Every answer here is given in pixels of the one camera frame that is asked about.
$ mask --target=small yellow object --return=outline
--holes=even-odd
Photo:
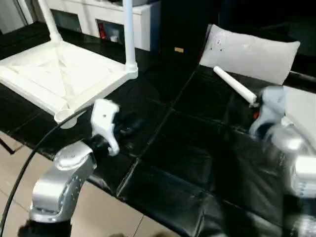
[[[183,48],[174,47],[174,51],[179,52],[179,53],[183,53],[184,49]]]

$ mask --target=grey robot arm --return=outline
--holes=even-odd
[[[109,155],[119,152],[114,137],[114,117],[119,111],[112,101],[98,99],[94,103],[91,125],[93,136],[101,135],[109,144]],[[84,182],[97,167],[93,149],[77,141],[61,149],[53,166],[36,182],[33,189],[30,220],[38,223],[69,221],[75,211]]]

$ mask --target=tile floor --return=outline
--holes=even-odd
[[[10,137],[0,134],[11,148],[20,148],[21,144]],[[3,212],[7,197],[15,179],[31,149],[21,147],[10,155],[0,146],[0,212]],[[11,205],[5,226],[4,237],[15,237],[21,225],[24,225],[31,203],[31,194],[36,180],[50,167],[51,161],[36,154],[20,183],[14,202]],[[73,237],[108,237],[122,233],[127,237],[151,237],[158,233],[164,236],[177,235],[144,216],[132,207],[86,182],[80,193],[77,208],[72,218]]]

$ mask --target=red object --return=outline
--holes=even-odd
[[[107,34],[105,33],[104,26],[102,23],[98,23],[100,38],[103,40],[107,39]]]

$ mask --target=black tabletop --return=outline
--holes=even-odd
[[[63,39],[124,63],[123,46],[67,30]],[[49,40],[34,23],[0,37],[0,59]],[[184,236],[282,234],[282,190],[260,142],[247,135],[252,112],[210,68],[181,55],[136,50],[139,77],[106,98],[122,114],[136,112],[141,130],[104,156],[90,181]],[[233,75],[259,92],[269,85]],[[0,130],[33,148],[56,124],[53,116],[0,84]],[[91,135],[89,113],[58,130],[39,152],[52,159],[62,147]]]

